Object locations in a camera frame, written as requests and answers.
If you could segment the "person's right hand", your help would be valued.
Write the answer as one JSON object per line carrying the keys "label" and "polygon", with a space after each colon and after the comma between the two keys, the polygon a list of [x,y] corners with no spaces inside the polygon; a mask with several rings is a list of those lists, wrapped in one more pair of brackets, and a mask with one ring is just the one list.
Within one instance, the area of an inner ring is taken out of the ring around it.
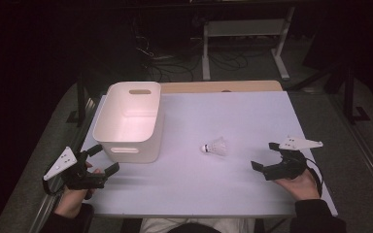
{"label": "person's right hand", "polygon": [[321,198],[315,179],[308,170],[292,180],[278,179],[274,183],[285,189],[296,201]]}

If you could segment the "person's lap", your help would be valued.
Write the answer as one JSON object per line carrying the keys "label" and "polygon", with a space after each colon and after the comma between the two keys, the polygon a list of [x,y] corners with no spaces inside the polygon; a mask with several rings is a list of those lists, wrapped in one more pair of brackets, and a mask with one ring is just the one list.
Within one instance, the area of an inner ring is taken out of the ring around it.
{"label": "person's lap", "polygon": [[140,233],[254,233],[254,218],[144,218]]}

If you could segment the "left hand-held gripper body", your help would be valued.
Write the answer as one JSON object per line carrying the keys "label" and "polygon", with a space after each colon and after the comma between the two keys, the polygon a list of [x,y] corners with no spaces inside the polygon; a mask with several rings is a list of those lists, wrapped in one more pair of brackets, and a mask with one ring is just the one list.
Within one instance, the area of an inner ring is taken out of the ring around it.
{"label": "left hand-held gripper body", "polygon": [[59,175],[69,189],[103,188],[107,180],[105,174],[90,173],[87,171],[86,150],[74,154],[71,148],[66,147],[61,155],[50,165],[43,176],[44,191],[51,191],[49,180]]}

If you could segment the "white plastic storage bin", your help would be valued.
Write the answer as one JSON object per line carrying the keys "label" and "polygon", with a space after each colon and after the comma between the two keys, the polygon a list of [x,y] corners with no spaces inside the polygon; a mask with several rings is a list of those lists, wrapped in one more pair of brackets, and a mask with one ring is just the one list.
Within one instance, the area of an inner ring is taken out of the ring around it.
{"label": "white plastic storage bin", "polygon": [[160,97],[161,86],[155,82],[121,82],[109,87],[92,136],[111,160],[157,160],[164,124]]}

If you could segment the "black metal stand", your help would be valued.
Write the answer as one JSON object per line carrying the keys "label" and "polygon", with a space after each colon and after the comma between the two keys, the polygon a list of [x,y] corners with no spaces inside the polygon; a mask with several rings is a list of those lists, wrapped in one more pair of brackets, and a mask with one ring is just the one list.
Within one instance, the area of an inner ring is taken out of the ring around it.
{"label": "black metal stand", "polygon": [[68,118],[67,123],[76,123],[78,127],[81,127],[85,121],[85,86],[83,75],[79,74],[76,82],[77,87],[77,109],[72,111]]}
{"label": "black metal stand", "polygon": [[347,121],[355,125],[358,121],[369,121],[370,117],[362,107],[354,105],[355,77],[353,69],[346,64],[336,64],[330,71],[330,77],[324,85],[324,90],[329,94],[337,93],[344,87],[343,114]]}

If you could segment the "white metal stand frame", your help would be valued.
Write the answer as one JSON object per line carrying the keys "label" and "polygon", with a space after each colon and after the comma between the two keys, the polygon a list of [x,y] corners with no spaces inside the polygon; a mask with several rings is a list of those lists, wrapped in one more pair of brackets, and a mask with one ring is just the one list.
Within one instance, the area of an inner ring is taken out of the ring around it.
{"label": "white metal stand frame", "polygon": [[288,35],[295,8],[289,7],[284,18],[273,19],[245,19],[209,21],[203,28],[203,54],[202,74],[203,80],[211,79],[208,55],[208,41],[215,37],[241,37],[241,36],[278,36],[277,46],[271,49],[276,67],[283,80],[289,79],[289,73],[281,58],[281,53]]}

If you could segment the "white table board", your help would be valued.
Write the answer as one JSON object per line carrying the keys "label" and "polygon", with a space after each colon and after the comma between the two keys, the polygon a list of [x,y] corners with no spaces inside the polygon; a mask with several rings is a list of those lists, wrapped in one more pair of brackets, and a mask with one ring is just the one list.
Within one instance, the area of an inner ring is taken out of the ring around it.
{"label": "white table board", "polygon": [[[283,91],[165,94],[160,154],[147,164],[123,163],[90,204],[100,216],[293,216],[293,200],[252,168],[280,162],[271,142],[303,130]],[[200,148],[219,137],[227,155]]]}

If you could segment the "white shuttlecock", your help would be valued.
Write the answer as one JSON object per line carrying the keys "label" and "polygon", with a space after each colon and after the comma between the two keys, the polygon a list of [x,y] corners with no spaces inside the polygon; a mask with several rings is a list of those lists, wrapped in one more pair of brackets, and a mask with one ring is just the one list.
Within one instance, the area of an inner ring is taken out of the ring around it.
{"label": "white shuttlecock", "polygon": [[227,155],[226,141],[223,137],[219,137],[209,143],[204,144],[200,150],[204,153],[212,153],[220,156]]}

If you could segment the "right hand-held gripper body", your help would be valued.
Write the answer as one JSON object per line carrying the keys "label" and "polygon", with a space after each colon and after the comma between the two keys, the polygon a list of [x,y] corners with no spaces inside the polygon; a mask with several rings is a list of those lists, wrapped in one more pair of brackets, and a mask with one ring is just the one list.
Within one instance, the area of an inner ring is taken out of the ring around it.
{"label": "right hand-held gripper body", "polygon": [[279,144],[282,161],[275,165],[264,167],[262,173],[267,181],[278,179],[294,179],[301,175],[307,168],[307,158],[302,150],[321,148],[322,142],[287,137]]}

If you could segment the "person's left hand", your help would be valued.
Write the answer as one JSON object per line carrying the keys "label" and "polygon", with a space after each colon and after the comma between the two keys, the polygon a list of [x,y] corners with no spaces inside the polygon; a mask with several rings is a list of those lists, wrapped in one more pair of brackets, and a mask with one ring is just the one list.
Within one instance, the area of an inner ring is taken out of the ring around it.
{"label": "person's left hand", "polygon": [[65,187],[62,197],[53,212],[66,218],[75,218],[79,214],[86,196],[92,195],[94,192],[94,189],[75,190]]}

